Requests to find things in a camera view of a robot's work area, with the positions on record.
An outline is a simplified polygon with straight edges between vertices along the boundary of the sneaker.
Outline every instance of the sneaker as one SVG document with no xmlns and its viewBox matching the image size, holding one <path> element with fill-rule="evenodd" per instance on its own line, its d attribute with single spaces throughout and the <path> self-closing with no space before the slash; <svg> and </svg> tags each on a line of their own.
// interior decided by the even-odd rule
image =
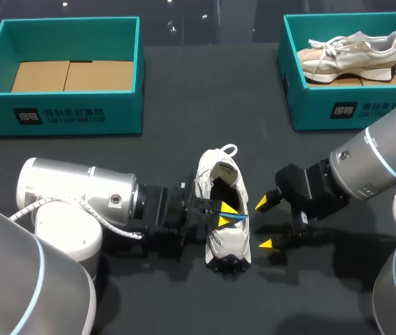
<svg viewBox="0 0 396 335">
<path fill-rule="evenodd" d="M 197 197 L 223 201 L 226 209 L 222 211 L 246 215 L 244 219 L 230 224 L 224 222 L 221 225 L 220 219 L 218 229 L 208 234 L 206 264 L 214 271 L 244 271 L 251 263 L 248 192 L 240 169 L 232 159 L 237 151 L 233 144 L 206 151 L 199 160 L 195 178 Z"/>
<path fill-rule="evenodd" d="M 369 80 L 390 81 L 396 66 L 396 31 L 371 37 L 358 31 L 334 37 L 326 43 L 308 40 L 311 48 L 297 53 L 303 75 L 315 82 L 330 83 L 343 74 Z"/>
</svg>

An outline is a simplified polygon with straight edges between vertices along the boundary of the robotic arm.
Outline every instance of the robotic arm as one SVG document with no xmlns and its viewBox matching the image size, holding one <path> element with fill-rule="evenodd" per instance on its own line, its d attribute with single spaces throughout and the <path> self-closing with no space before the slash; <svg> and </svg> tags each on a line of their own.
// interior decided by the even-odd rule
<svg viewBox="0 0 396 335">
<path fill-rule="evenodd" d="M 368 200 L 396 185 L 396 109 L 361 131 L 330 157 L 301 169 L 288 164 L 275 174 L 276 188 L 256 210 L 268 211 L 285 199 L 291 205 L 294 238 L 309 219 L 322 219 L 345 207 L 349 198 Z M 396 220 L 396 196 L 393 205 Z"/>
<path fill-rule="evenodd" d="M 264 244 L 281 249 L 307 237 L 309 219 L 330 215 L 347 206 L 349 198 L 368 200 L 396 185 L 396 109 L 312 167 L 282 168 L 275 183 L 277 187 L 266 193 L 256 210 L 265 212 L 282 199 L 290 203 L 291 232 Z M 396 221 L 396 195 L 393 216 Z M 373 311 L 381 333 L 396 335 L 396 250 L 374 284 Z"/>
</svg>

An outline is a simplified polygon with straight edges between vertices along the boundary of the yellow fingertip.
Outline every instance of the yellow fingertip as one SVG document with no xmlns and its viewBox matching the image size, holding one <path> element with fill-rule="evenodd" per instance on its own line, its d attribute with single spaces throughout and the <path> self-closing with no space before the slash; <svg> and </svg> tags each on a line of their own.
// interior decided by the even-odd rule
<svg viewBox="0 0 396 335">
<path fill-rule="evenodd" d="M 263 249 L 273 249 L 273 240 L 269 239 L 268 241 L 263 242 L 262 244 L 259 245 L 259 248 Z"/>
<path fill-rule="evenodd" d="M 261 206 L 263 206 L 264 204 L 266 204 L 268 202 L 268 200 L 266 199 L 266 194 L 262 197 L 262 199 L 260 200 L 259 204 L 255 207 L 255 210 L 257 211 Z"/>
</svg>

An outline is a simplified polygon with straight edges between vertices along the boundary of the printed logo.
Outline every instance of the printed logo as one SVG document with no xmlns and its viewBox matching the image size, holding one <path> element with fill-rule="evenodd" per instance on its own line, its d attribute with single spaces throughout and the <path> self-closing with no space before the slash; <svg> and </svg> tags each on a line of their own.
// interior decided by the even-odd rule
<svg viewBox="0 0 396 335">
<path fill-rule="evenodd" d="M 358 103 L 335 103 L 331 111 L 331 119 L 351 119 Z"/>
<path fill-rule="evenodd" d="M 36 108 L 15 108 L 14 113 L 20 124 L 42 124 L 42 119 Z"/>
</svg>

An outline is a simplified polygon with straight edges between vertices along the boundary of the cable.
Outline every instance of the cable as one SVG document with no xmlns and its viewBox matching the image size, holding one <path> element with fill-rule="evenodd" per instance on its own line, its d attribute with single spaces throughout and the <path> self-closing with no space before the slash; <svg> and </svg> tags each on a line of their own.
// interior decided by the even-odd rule
<svg viewBox="0 0 396 335">
<path fill-rule="evenodd" d="M 94 217 L 97 221 L 99 221 L 99 223 L 101 225 L 104 225 L 107 229 L 111 230 L 112 232 L 116 233 L 117 235 L 121 235 L 121 236 L 127 237 L 129 239 L 137 239 L 137 240 L 140 240 L 140 239 L 142 239 L 144 237 L 140 233 L 126 232 L 125 230 L 120 230 L 120 229 L 114 227 L 111 223 L 109 223 L 102 216 L 100 216 L 100 214 L 98 212 L 96 212 L 93 209 L 93 207 L 91 207 L 88 204 L 88 202 L 86 202 L 85 200 L 83 200 L 81 198 L 77 198 L 77 197 L 67 197 L 66 199 L 63 199 L 63 198 L 43 198 L 43 199 L 40 199 L 39 201 L 36 201 L 36 202 L 30 204 L 29 206 L 26 206 L 21 211 L 18 211 L 17 213 L 12 215 L 9 218 L 9 220 L 15 222 L 19 218 L 22 218 L 23 216 L 27 215 L 28 213 L 34 211 L 35 209 L 37 209 L 39 207 L 42 207 L 44 204 L 47 204 L 48 202 L 52 202 L 52 201 L 65 201 L 65 202 L 73 202 L 75 204 L 79 204 L 80 206 L 82 206 L 85 209 L 85 211 L 87 213 L 89 213 L 90 215 L 92 215 L 92 217 Z"/>
</svg>

